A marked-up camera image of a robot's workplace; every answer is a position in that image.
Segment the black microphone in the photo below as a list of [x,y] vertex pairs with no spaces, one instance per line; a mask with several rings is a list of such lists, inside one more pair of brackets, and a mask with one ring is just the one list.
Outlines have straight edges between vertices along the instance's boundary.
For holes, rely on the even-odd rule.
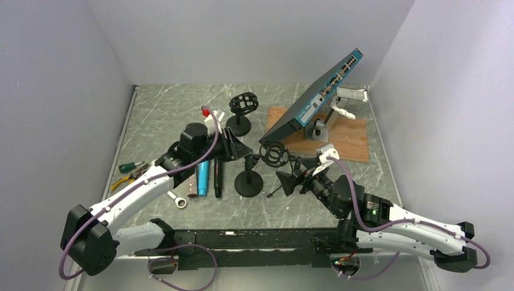
[[215,191],[215,197],[216,198],[222,198],[222,188],[223,188],[223,162],[221,162],[219,159],[214,159],[214,191]]

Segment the black tripod shock mount stand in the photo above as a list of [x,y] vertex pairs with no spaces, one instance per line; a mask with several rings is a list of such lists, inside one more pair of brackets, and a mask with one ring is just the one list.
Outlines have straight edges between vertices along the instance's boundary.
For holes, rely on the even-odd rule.
[[[291,173],[294,170],[301,170],[299,157],[292,155],[289,149],[281,142],[268,141],[263,143],[259,148],[259,156],[267,166],[274,169],[289,164],[292,170]],[[279,189],[282,189],[281,183],[280,186],[270,192],[267,197],[271,198]]]

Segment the black clip microphone stand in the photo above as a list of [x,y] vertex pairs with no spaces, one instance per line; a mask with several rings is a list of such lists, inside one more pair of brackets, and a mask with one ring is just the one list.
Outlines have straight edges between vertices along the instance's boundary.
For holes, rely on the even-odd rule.
[[261,175],[253,170],[259,159],[260,156],[257,154],[246,156],[244,171],[239,173],[235,179],[235,190],[242,197],[255,197],[263,188],[264,182]]

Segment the blue microphone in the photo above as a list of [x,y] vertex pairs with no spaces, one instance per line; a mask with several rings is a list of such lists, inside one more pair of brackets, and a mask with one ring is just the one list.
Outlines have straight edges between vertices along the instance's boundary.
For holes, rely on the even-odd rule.
[[209,187],[210,161],[203,161],[196,166],[198,196],[207,196]]

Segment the black round base stand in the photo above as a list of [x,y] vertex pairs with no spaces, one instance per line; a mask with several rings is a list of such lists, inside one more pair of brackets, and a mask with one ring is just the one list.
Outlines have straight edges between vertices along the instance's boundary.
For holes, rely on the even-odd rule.
[[237,137],[245,136],[251,129],[251,122],[246,115],[254,112],[258,106],[258,97],[252,92],[244,92],[233,97],[229,101],[229,107],[234,116],[227,120],[226,127]]

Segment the silver head glitter microphone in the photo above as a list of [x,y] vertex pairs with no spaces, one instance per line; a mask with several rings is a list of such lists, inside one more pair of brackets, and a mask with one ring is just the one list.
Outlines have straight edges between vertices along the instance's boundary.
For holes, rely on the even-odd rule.
[[196,175],[191,175],[187,180],[187,197],[195,198],[198,196],[198,183],[196,180]]

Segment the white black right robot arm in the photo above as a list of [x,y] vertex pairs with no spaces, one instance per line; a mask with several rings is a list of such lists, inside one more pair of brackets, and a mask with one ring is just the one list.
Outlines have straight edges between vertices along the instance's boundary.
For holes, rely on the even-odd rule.
[[301,194],[312,193],[338,219],[335,234],[316,236],[311,241],[325,253],[346,254],[333,263],[340,271],[345,271],[347,262],[357,253],[375,249],[416,255],[449,272],[481,268],[472,223],[437,222],[367,193],[332,155],[303,159],[302,164],[305,169],[277,171],[277,178],[286,195],[296,188]]

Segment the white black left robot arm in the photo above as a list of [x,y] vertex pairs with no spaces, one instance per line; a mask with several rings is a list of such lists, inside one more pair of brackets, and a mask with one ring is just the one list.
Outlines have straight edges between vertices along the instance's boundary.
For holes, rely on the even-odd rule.
[[197,164],[218,159],[236,161],[253,154],[253,149],[240,141],[230,128],[209,133],[209,127],[193,122],[182,131],[179,140],[136,178],[115,195],[93,205],[72,208],[64,225],[60,242],[63,250],[59,275],[64,273],[67,257],[80,266],[77,275],[97,275],[115,258],[126,253],[153,249],[160,255],[174,246],[175,231],[159,218],[141,226],[123,228],[124,223],[156,198],[186,181]]

